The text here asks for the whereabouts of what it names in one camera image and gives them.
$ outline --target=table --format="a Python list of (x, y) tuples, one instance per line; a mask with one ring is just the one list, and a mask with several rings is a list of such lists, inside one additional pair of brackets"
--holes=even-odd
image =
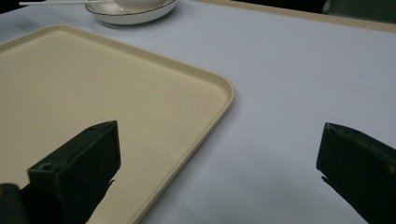
[(208, 1), (136, 26), (25, 7), (0, 15), (0, 43), (69, 24), (231, 80), (232, 107), (142, 223), (365, 223), (315, 163), (326, 121), (396, 147), (395, 26)]

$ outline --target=beige tray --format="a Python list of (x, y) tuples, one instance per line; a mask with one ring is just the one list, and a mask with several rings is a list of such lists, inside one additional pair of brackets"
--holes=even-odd
[(233, 100), (224, 77), (69, 26), (0, 45), (0, 182), (116, 119), (122, 166), (90, 223), (136, 223)]

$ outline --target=tray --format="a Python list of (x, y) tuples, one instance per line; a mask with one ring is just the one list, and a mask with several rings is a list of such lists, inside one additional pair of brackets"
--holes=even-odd
[(209, 71), (64, 25), (0, 45), (0, 181), (117, 120), (122, 165), (90, 223), (136, 223), (233, 101)]

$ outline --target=wooden trim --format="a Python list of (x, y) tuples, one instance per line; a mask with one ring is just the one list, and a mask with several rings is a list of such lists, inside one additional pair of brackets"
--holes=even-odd
[(359, 27), (364, 29), (370, 30), (377, 30), (389, 33), (396, 33), (396, 24), (384, 23), (384, 22), (377, 22), (377, 21), (364, 21), (358, 19), (351, 19), (345, 17), (338, 17), (338, 16), (330, 16), (330, 15), (323, 15), (323, 14), (316, 14), (310, 12), (302, 12), (297, 10), (279, 8), (279, 7), (267, 7), (243, 2), (235, 2), (231, 0), (195, 0), (198, 2), (205, 2), (209, 4), (216, 4), (222, 5), (226, 7), (240, 7), (249, 10), (273, 13), (277, 15), (283, 16), (291, 16), (296, 18), (302, 19), (309, 19), (313, 21), (324, 21), (329, 23), (347, 25), (352, 27)]

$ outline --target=white plate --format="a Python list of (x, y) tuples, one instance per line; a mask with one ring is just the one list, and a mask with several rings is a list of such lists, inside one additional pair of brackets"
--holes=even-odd
[(177, 0), (168, 0), (162, 7), (143, 12), (125, 11), (115, 3), (85, 5), (85, 8), (100, 21), (118, 25), (133, 25), (156, 20), (170, 12), (176, 4)]

